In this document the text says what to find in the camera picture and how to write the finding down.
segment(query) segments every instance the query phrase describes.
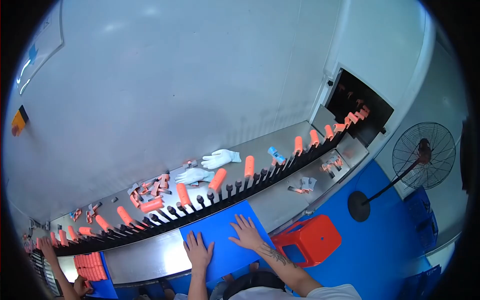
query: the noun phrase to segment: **person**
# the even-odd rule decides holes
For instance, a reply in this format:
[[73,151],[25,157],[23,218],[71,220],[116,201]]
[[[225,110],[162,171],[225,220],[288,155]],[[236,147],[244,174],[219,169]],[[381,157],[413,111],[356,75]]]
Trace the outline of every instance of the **person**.
[[60,268],[59,260],[52,247],[52,241],[48,237],[38,239],[38,247],[52,267],[53,275],[55,275],[55,278],[60,285],[65,300],[80,300],[80,297],[93,291],[92,288],[87,288],[85,286],[85,278],[81,276],[77,277],[73,286],[68,282],[67,277],[65,277],[65,274]]
[[[255,251],[276,274],[272,272],[250,272],[236,280],[232,280],[230,276],[225,276],[224,279],[228,279],[230,282],[227,284],[220,282],[219,285],[221,284],[223,287],[218,288],[219,286],[217,286],[210,300],[294,299],[292,294],[286,292],[285,284],[300,297],[306,299],[361,300],[358,292],[350,284],[332,288],[322,286],[305,270],[270,247],[260,237],[250,217],[247,220],[243,215],[235,215],[235,219],[237,223],[230,224],[239,238],[230,237],[228,239],[240,247]],[[192,280],[188,298],[207,300],[205,276],[207,266],[212,259],[214,243],[210,243],[206,248],[201,233],[198,232],[195,238],[193,232],[190,232],[186,241],[183,242],[183,247],[192,263]]]

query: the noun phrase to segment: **blue plastic part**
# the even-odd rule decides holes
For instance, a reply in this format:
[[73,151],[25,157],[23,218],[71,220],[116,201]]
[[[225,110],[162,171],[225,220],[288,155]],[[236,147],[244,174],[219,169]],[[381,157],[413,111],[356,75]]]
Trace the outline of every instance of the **blue plastic part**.
[[102,258],[102,264],[103,268],[105,269],[105,274],[107,275],[107,280],[90,281],[90,284],[92,284],[93,293],[86,294],[86,296],[105,299],[118,299],[119,297],[117,296],[115,288],[113,287],[110,273],[108,273],[107,263],[105,262],[105,256],[103,255],[103,252],[100,252],[100,257]]
[[279,165],[283,164],[285,161],[285,158],[278,153],[275,147],[268,148],[267,152],[278,162]]

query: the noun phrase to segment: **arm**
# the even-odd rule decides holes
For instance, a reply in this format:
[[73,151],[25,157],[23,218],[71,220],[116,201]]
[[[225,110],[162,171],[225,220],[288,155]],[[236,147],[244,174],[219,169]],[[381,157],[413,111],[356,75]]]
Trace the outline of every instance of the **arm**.
[[260,257],[265,259],[268,265],[277,273],[278,277],[292,290],[297,292],[300,297],[306,297],[312,290],[322,287],[305,270],[264,242],[251,218],[248,218],[247,221],[244,216],[240,215],[239,217],[235,215],[235,219],[238,224],[230,224],[240,239],[232,237],[228,239],[240,247],[255,251]]
[[61,291],[63,292],[63,297],[65,300],[80,300],[80,296],[75,292],[75,289],[72,287],[70,282],[68,282],[67,277],[60,269],[60,264],[55,252],[52,248],[52,242],[48,237],[43,237],[38,240],[43,256],[46,258],[48,263],[52,266],[53,274],[60,284]]
[[187,241],[183,242],[188,259],[192,263],[192,280],[188,290],[189,300],[208,300],[205,277],[207,266],[212,259],[213,245],[214,243],[211,242],[207,250],[204,246],[202,234],[197,233],[197,239],[195,239],[193,231],[190,231],[187,235]]

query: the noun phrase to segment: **forearm tattoo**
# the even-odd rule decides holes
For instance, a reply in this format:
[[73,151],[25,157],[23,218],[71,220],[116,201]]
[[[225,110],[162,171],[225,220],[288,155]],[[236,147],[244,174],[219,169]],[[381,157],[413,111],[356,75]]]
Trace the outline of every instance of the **forearm tattoo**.
[[283,256],[277,250],[273,249],[265,242],[262,245],[260,245],[260,247],[258,247],[258,252],[265,254],[266,256],[275,258],[276,261],[281,262],[283,265],[292,264],[295,268],[298,267],[288,257]]

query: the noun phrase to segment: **blue plastic board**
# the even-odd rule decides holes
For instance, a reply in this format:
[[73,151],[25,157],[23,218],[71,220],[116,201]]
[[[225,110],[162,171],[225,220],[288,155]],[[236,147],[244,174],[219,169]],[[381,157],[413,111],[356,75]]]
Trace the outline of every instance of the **blue plastic board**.
[[86,296],[106,299],[118,299],[119,297],[115,292],[115,288],[113,287],[110,274],[108,273],[107,263],[105,262],[105,256],[103,255],[103,252],[100,252],[100,257],[102,258],[103,268],[105,269],[105,273],[107,274],[108,279],[100,281],[90,281],[93,287],[93,293],[86,294]]
[[229,237],[238,238],[237,233],[230,225],[230,222],[236,222],[235,214],[252,218],[262,239],[274,247],[247,201],[242,201],[203,220],[180,228],[183,240],[186,240],[190,231],[193,231],[195,236],[200,231],[206,247],[210,242],[215,242],[212,261],[207,267],[207,282],[232,273],[260,258],[254,251],[239,247],[228,239]]

